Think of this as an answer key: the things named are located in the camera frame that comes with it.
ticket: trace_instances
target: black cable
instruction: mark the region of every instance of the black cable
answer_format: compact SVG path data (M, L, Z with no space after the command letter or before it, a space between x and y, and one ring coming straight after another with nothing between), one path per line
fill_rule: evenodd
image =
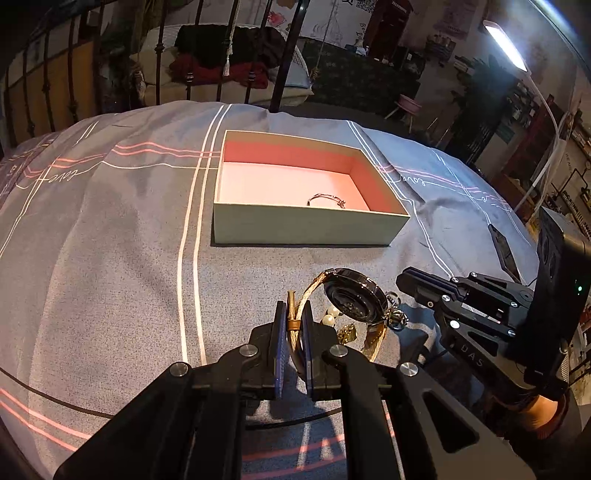
M309 417L303 417L301 419L294 419L294 420L286 420L286 421L275 421L271 423L251 423L245 425L245 430L269 430L269 429L277 429L280 427L292 427L294 425L299 425L300 423L306 423L308 421L320 420L326 417L330 417L332 415L336 415L337 413L341 413L343 411L342 407L333 408L332 410L327 410L322 413L318 413L316 415L310 415Z
M18 383L22 388L26 388L29 392L39 395L40 397L43 397L46 400L49 400L53 403L57 403L58 405L61 405L62 407L69 408L71 410L76 410L81 413L86 413L87 415L93 415L95 417L102 417L104 419L112 419L114 416L114 415L111 415L110 413L104 413L102 411L96 411L96 410L89 410L88 408L82 408L77 405L73 405L71 403L65 402L63 400L59 400L59 398L52 397L51 395L47 395L46 393L36 390L35 388L30 387L26 383L21 382L17 377L13 377L11 374L9 374L6 370L4 370L1 367L0 367L0 372L2 372L4 375L6 375L8 378L10 378L13 382Z
M426 360L425 363L423 364L423 368L427 368L428 365L431 365L435 360L437 360L438 358L441 358L446 353L447 353L447 349L444 348L441 352L437 353L436 355L433 355L432 357L429 357L429 359Z

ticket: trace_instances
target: watch face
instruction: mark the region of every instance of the watch face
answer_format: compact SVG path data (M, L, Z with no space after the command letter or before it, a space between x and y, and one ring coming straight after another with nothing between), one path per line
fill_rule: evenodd
M347 317L365 323L384 321L388 300L376 282L349 268L337 268L324 282L330 302Z

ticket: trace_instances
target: desk lamp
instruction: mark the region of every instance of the desk lamp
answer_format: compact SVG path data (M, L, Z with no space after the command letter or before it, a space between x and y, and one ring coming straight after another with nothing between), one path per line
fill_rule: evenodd
M517 48L515 48L515 46L513 45L513 42L511 41L511 39L509 39L509 37L503 31L503 29L499 25L497 25L496 23L489 22L488 20L484 20L482 22L482 24L484 25L484 27L486 28L488 33L491 34L492 38L494 38L495 41L499 44L499 46L501 47L503 52L505 52L505 55L507 55L507 57L513 63L513 65L515 65L518 69L520 69L522 72L524 72L524 74L525 74L524 75L524 82L529 87L532 88L532 90L536 93L536 95L538 97L540 97L540 99L542 100L542 103L544 104L544 106L548 110L548 113L550 114L550 119L552 120L552 124L554 125L554 129L556 130L556 137L554 138L554 145L552 148L552 153L550 154L548 161L544 165L544 168L542 168L542 170L540 171L538 176L535 178L530 189L527 191L527 193L521 199L521 201L517 204L517 207L515 207L513 209L514 212L517 212L517 210L521 207L521 205L523 205L524 202L527 200L527 197L531 194L531 192L533 192L534 188L540 182L540 180L542 179L542 176L544 176L544 174L546 173L548 168L552 164L554 164L554 162L556 161L556 157L560 154L560 149L558 148L558 141L560 140L560 133L559 133L558 125L556 124L556 120L554 119L554 115L552 115L552 111L550 110L548 103L544 99L544 96L541 94L538 86L532 80L531 71L529 70L529 68L525 64L525 60L520 55Z

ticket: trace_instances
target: gray bedspread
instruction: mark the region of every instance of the gray bedspread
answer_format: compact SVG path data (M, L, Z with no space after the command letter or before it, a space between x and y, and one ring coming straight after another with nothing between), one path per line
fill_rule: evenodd
M212 202L227 129L275 132L360 148L411 215L386 248L216 247ZM346 266L395 290L407 266L449 278L500 278L487 225L508 239L525 283L532 240L473 171L440 151L347 121L295 118L249 105L174 102L102 115L20 145L0 164L0 415L44 478L174 361L216 361L301 293ZM388 332L377 361L396 365L432 314ZM319 318L328 301L319 291ZM338 326L347 320L340 317ZM359 348L365 329L358 325ZM285 398L261 403L243 446L243 479L344 478L340 414L312 404L293 367Z

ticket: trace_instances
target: wooden wall panel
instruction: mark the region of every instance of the wooden wall panel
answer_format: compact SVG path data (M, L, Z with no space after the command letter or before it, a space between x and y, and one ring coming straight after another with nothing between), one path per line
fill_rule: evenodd
M80 120L96 115L94 82L92 75L93 42L87 42L73 49L72 75L74 83L74 97L78 103L78 118ZM68 106L70 95L68 91L67 51L50 59L47 63L50 83L50 100L56 131L63 130L74 124L72 113ZM30 71L27 75L27 93L31 119L35 124L35 135L51 132L47 106L43 94L43 66ZM30 138L27 132L27 116L25 114L24 92L22 79L9 89L14 132L18 143Z

